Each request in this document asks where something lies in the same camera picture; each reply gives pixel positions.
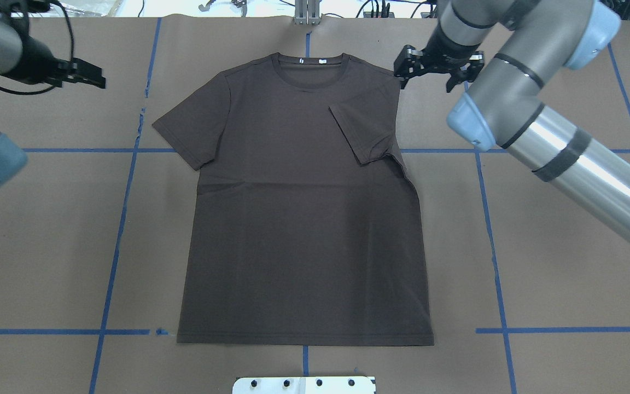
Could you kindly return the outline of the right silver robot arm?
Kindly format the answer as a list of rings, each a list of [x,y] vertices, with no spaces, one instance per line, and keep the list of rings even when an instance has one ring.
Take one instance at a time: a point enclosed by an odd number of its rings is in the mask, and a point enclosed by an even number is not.
[[[495,146],[630,244],[630,164],[552,109],[540,92],[561,69],[581,69],[620,29],[600,1],[451,1],[429,40],[458,67],[497,25],[507,42],[447,116],[478,150]]]

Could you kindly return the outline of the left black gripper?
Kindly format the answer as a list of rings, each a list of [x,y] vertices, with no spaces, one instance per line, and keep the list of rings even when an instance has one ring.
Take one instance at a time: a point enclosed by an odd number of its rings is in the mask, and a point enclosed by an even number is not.
[[[85,83],[105,89],[107,79],[102,68],[72,56],[68,59],[45,57],[42,61],[42,83],[60,88],[63,83]]]

